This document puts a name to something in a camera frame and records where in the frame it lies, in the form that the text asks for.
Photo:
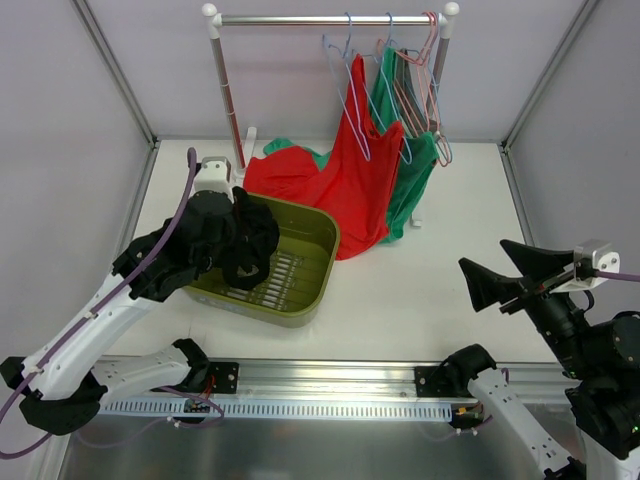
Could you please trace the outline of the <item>black tank top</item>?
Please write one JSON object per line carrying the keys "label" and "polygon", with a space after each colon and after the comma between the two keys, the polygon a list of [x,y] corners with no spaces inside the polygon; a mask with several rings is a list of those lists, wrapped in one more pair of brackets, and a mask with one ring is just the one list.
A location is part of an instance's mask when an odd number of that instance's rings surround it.
{"label": "black tank top", "polygon": [[266,204],[257,203],[239,186],[232,192],[235,236],[221,250],[213,267],[221,270],[228,286],[249,291],[268,279],[280,230]]}

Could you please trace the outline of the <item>light blue wire hanger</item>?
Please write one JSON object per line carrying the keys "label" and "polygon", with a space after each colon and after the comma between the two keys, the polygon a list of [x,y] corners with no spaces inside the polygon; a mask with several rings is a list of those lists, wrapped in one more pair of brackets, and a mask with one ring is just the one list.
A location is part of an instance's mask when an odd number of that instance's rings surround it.
{"label": "light blue wire hanger", "polygon": [[[329,71],[334,81],[334,85],[337,89],[337,93],[340,99],[340,103],[342,106],[343,114],[346,116],[347,122],[353,134],[353,138],[356,141],[364,159],[369,162],[371,160],[371,152],[369,148],[368,141],[365,139],[364,131],[361,128],[361,117],[358,111],[354,114],[349,112],[348,108],[348,94],[351,94],[351,99],[354,101],[355,108],[358,108],[358,100],[355,92],[354,79],[351,72],[351,60],[349,55],[349,47],[351,44],[351,38],[353,33],[353,19],[349,12],[345,12],[344,16],[347,20],[347,36],[345,40],[345,44],[343,47],[339,47],[332,43],[326,33],[322,35],[322,47],[324,50],[324,54],[327,60],[327,64],[329,67]],[[341,65],[344,67],[346,72],[345,86],[342,87],[340,83],[339,75],[335,69],[334,61],[335,59],[332,57],[331,51],[335,50],[338,53],[338,57],[340,58]]]}

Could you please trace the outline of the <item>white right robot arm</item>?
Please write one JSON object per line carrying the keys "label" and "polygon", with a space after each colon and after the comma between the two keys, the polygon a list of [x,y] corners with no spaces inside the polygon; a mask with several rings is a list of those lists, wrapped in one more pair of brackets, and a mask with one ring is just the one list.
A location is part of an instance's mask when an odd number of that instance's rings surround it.
{"label": "white right robot arm", "polygon": [[576,381],[566,390],[585,459],[579,461],[535,419],[511,389],[506,372],[479,344],[462,348],[437,367],[414,370],[420,398],[471,397],[524,447],[542,479],[636,479],[639,476],[639,314],[621,311],[592,325],[571,299],[590,295],[607,280],[638,281],[620,270],[608,242],[589,240],[572,250],[550,250],[503,239],[502,249],[519,271],[508,277],[468,258],[458,262],[472,307],[494,304],[523,311]]}

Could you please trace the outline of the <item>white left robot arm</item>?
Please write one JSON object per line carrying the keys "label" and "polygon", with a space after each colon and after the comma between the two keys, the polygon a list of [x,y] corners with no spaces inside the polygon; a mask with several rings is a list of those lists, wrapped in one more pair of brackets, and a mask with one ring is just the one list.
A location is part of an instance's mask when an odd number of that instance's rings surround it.
{"label": "white left robot arm", "polygon": [[94,299],[53,340],[28,357],[2,362],[1,376],[29,425],[62,436],[102,407],[147,390],[205,389],[210,362],[190,339],[119,365],[96,363],[138,320],[213,268],[235,237],[233,210],[226,193],[196,192],[181,214],[129,245]]}

